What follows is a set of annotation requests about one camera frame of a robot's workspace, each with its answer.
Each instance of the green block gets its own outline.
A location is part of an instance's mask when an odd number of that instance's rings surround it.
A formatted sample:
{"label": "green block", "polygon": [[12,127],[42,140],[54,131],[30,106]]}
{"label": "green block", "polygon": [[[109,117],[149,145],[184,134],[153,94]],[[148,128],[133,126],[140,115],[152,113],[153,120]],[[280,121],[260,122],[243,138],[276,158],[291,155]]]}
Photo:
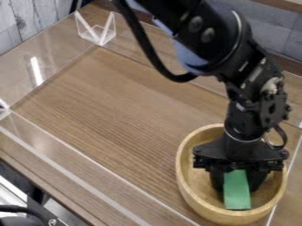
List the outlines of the green block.
{"label": "green block", "polygon": [[224,173],[223,197],[225,209],[251,209],[247,173],[243,169]]}

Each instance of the wooden table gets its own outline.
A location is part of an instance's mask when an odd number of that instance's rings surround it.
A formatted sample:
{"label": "wooden table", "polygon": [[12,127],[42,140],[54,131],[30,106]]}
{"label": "wooden table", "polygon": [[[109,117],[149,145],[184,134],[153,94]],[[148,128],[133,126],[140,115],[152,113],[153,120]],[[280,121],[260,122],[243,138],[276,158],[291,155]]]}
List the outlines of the wooden table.
{"label": "wooden table", "polygon": [[[83,14],[97,22],[107,12],[89,5]],[[73,26],[74,21],[64,23]],[[104,48],[93,46],[13,106],[20,117],[13,114],[0,123],[8,130],[0,134],[0,158],[93,225],[215,225],[192,212],[179,194],[175,156],[191,131],[223,123],[227,99],[165,80],[121,23],[117,32]],[[180,72],[169,40],[155,27],[148,33],[161,37],[156,47]],[[290,124],[283,127],[292,154],[300,131]],[[291,201],[286,197],[282,205],[298,210]],[[291,225],[299,224],[298,217],[291,216]],[[271,225],[287,221],[280,218]]]}

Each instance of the green object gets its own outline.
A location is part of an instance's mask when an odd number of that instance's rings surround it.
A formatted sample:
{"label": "green object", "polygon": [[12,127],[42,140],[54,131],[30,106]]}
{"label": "green object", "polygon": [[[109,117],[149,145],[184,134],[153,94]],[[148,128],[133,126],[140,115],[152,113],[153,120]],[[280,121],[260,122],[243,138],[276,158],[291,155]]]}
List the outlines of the green object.
{"label": "green object", "polygon": [[247,173],[243,169],[224,173],[223,198],[225,209],[251,209]]}

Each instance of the wooden bowl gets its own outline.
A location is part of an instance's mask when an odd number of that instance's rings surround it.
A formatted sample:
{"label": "wooden bowl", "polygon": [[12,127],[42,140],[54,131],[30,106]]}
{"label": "wooden bowl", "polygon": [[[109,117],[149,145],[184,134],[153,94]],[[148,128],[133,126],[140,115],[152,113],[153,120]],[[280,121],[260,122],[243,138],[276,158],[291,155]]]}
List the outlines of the wooden bowl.
{"label": "wooden bowl", "polygon": [[223,125],[212,124],[195,130],[183,140],[176,153],[176,182],[185,203],[211,222],[223,225],[243,225],[263,218],[283,196],[287,170],[271,172],[256,192],[251,194],[252,209],[224,209],[223,197],[212,189],[209,175],[192,168],[192,147],[207,143],[223,134]]}

